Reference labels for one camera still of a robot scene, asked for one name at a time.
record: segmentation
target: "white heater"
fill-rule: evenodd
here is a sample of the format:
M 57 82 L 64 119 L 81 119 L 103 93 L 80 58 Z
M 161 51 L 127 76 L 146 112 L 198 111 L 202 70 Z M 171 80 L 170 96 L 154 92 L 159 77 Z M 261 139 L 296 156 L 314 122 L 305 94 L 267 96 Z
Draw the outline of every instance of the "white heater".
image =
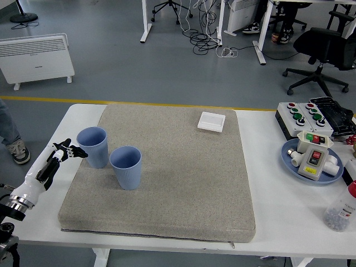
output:
M 0 69 L 14 90 L 21 82 L 67 77 L 72 82 L 73 64 L 65 33 L 0 40 Z
M 260 0 L 234 0 L 230 8 L 228 30 L 224 32 L 236 36 L 234 31 L 249 25 L 259 2 Z

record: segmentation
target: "blue plate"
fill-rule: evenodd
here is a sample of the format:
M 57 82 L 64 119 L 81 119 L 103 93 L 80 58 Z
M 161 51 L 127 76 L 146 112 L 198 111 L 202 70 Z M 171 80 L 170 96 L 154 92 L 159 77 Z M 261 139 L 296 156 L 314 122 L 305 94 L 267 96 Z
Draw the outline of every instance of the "blue plate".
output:
M 336 157 L 338 159 L 338 166 L 340 167 L 338 173 L 335 175 L 335 176 L 332 176 L 330 174 L 327 174 L 326 172 L 322 172 L 322 174 L 320 175 L 320 178 L 318 181 L 314 181 L 312 179 L 309 179 L 307 177 L 304 177 L 304 176 L 301 176 L 299 173 L 298 173 L 298 168 L 299 167 L 294 167 L 292 164 L 291 164 L 291 157 L 288 155 L 288 150 L 289 149 L 294 149 L 296 151 L 296 147 L 298 145 L 298 142 L 299 142 L 299 139 L 291 139 L 289 141 L 287 141 L 283 147 L 282 147 L 282 151 L 281 151 L 281 155 L 282 155 L 282 161 L 283 163 L 287 166 L 288 170 L 293 174 L 295 175 L 296 177 L 304 180 L 304 181 L 307 181 L 307 182 L 310 182 L 312 184 L 329 184 L 329 183 L 332 183 L 332 182 L 335 182 L 337 181 L 337 179 L 339 179 L 343 172 L 344 172 L 344 167 L 343 167 L 343 164 L 341 162 L 341 159 L 339 158 L 339 156 L 331 149 L 328 149 L 329 150 L 329 155 L 332 155 L 334 157 Z

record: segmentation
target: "floor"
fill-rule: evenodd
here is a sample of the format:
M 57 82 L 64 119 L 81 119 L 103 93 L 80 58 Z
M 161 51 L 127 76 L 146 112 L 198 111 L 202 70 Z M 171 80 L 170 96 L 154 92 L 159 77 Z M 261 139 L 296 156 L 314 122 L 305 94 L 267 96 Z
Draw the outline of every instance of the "floor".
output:
M 252 41 L 257 36 L 236 37 L 222 34 L 223 48 L 243 48 L 234 58 L 220 58 L 223 48 L 199 52 L 190 39 L 182 34 L 172 10 L 164 8 L 156 15 L 145 44 L 141 1 L 123 0 L 22 0 L 25 12 L 39 16 L 38 26 L 11 29 L 15 26 L 9 17 L 15 14 L 15 5 L 0 12 L 0 39 L 66 33 L 70 55 L 75 69 L 73 82 L 65 78 L 23 83 L 19 91 L 13 90 L 0 74 L 0 98 L 9 106 L 18 128 L 31 151 L 32 160 L 24 166 L 12 162 L 4 146 L 0 147 L 0 181 L 19 186 L 31 162 L 42 152 L 56 130 L 61 118 L 73 103 L 142 102 L 169 105 L 218 106 L 242 109 L 274 110 L 279 102 L 307 102 L 324 96 L 316 83 L 309 83 L 286 91 L 301 77 L 281 74 L 287 68 L 315 70 L 307 64 L 308 57 L 296 55 L 293 40 L 302 33 L 294 25 L 290 43 L 277 45 L 267 34 L 264 53 L 267 65 L 261 66 Z M 149 18 L 152 7 L 159 0 L 148 1 Z M 306 21 L 308 28 L 325 27 L 332 3 L 312 4 L 301 9 L 297 18 Z M 211 11 L 217 14 L 216 3 Z M 199 11 L 192 10 L 191 29 L 202 31 Z M 188 24 L 182 11 L 182 28 Z M 227 28 L 229 10 L 225 10 L 223 29 Z M 213 31 L 217 20 L 210 26 Z M 354 71 L 342 72 L 325 66 L 325 74 L 349 83 L 350 91 L 329 85 L 334 99 L 341 106 L 356 110 L 356 80 Z M 21 266 L 93 266 L 95 255 L 91 249 L 60 248 L 54 246 L 19 245 Z M 121 251 L 110 253 L 107 266 L 284 266 L 284 258 L 261 261 L 256 256 L 211 254 L 159 253 L 149 251 Z M 291 266 L 287 259 L 285 266 Z M 315 259 L 308 267 L 345 267 L 346 260 Z

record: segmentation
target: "white table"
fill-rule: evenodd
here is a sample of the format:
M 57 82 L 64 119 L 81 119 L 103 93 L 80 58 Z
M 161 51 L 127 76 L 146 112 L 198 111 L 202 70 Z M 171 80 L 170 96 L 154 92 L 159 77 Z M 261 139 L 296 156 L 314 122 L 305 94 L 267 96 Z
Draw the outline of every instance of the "white table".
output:
M 223 28 L 223 19 L 224 19 L 224 10 L 225 10 L 225 2 L 224 0 L 221 0 L 221 7 L 220 7 L 220 17 L 219 17 L 219 25 L 216 28 L 216 34 L 217 34 L 217 38 L 220 41 L 219 46 L 222 46 L 222 42 L 223 42 L 223 38 L 221 36 L 221 31 Z M 148 23 L 148 17 L 147 17 L 147 2 L 146 0 L 142 0 L 142 12 L 144 15 L 144 35 L 142 35 L 140 42 L 141 43 L 145 43 L 146 39 L 150 33 L 151 27 L 152 27 L 152 23 Z
M 261 29 L 259 40 L 252 42 L 252 44 L 255 47 L 256 54 L 258 56 L 258 59 L 259 59 L 261 65 L 266 65 L 266 60 L 262 54 L 262 49 L 263 49 L 263 44 L 264 44 L 264 41 L 266 38 L 269 19 L 271 17 L 271 13 L 272 13 L 273 2 L 274 1 L 272 1 L 272 0 L 268 1 L 267 11 L 266 11 L 265 17 L 263 19 L 262 29 Z M 327 0 L 282 0 L 281 2 L 356 4 L 356 2 L 353 0 L 333 0 L 333 1 L 327 1 Z M 355 29 L 355 26 L 356 26 L 356 19 L 351 23 L 349 30 L 346 34 L 346 38 L 351 35 L 351 33 Z
M 83 128 L 98 124 L 105 107 L 71 106 L 50 143 L 66 138 L 75 141 Z M 22 222 L 5 221 L 15 224 L 14 235 L 22 244 L 93 248 L 97 254 L 95 266 L 106 265 L 109 249 L 289 256 L 294 266 L 301 261 L 294 257 L 305 258 L 306 262 L 312 258 L 356 259 L 355 229 L 337 233 L 322 222 L 327 206 L 345 188 L 343 180 L 314 186 L 293 176 L 280 159 L 285 137 L 275 113 L 236 113 L 256 221 L 256 235 L 250 243 L 236 243 L 233 248 L 228 243 L 62 232 L 57 215 L 81 163 L 77 158 L 61 164 L 52 186 L 40 195 L 36 207 L 27 210 Z M 336 143 L 332 148 L 344 163 L 352 158 L 351 146 Z

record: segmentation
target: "table leg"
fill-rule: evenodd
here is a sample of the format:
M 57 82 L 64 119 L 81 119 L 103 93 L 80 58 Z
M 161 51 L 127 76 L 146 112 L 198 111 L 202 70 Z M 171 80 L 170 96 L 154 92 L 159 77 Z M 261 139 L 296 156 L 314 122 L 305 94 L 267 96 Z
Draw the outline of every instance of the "table leg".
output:
M 293 267 L 306 267 L 313 258 L 290 258 Z
M 221 0 L 220 4 L 220 17 L 219 17 L 219 26 L 216 28 L 217 38 L 220 40 L 219 46 L 222 46 L 223 38 L 221 32 L 223 31 L 223 21 L 224 21 L 224 10 L 225 10 L 225 0 Z
M 252 44 L 255 46 L 256 54 L 258 56 L 258 59 L 259 59 L 261 65 L 266 65 L 266 60 L 262 54 L 262 49 L 263 49 L 263 44 L 264 44 L 265 38 L 266 38 L 269 19 L 271 17 L 271 13 L 272 13 L 272 7 L 273 7 L 273 2 L 271 0 L 269 0 L 268 4 L 267 4 L 267 11 L 265 13 L 265 18 L 263 19 L 260 39 L 258 40 L 258 42 L 257 41 L 252 42 Z
M 110 249 L 93 248 L 93 251 L 96 254 L 94 267 L 106 267 L 107 260 L 109 258 Z
M 150 29 L 152 27 L 152 23 L 147 23 L 147 3 L 146 0 L 142 0 L 142 12 L 144 14 L 144 35 L 140 40 L 141 43 L 145 43 L 147 36 L 149 35 Z
M 351 22 L 351 25 L 346 33 L 346 36 L 345 38 L 349 38 L 349 36 L 354 32 L 355 30 L 355 27 L 356 27 L 356 20 L 354 19 L 352 22 Z

